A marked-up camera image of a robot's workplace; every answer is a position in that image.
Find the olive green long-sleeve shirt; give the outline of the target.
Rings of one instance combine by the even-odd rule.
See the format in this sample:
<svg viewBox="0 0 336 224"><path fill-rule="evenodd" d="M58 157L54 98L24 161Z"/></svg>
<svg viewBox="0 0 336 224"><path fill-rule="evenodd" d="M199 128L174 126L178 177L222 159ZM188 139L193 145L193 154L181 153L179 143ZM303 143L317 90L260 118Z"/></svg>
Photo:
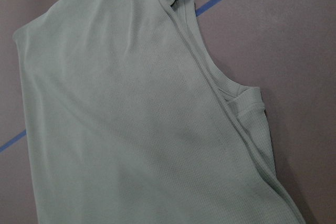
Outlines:
<svg viewBox="0 0 336 224"><path fill-rule="evenodd" d="M194 0L59 0L13 40L39 223L305 222Z"/></svg>

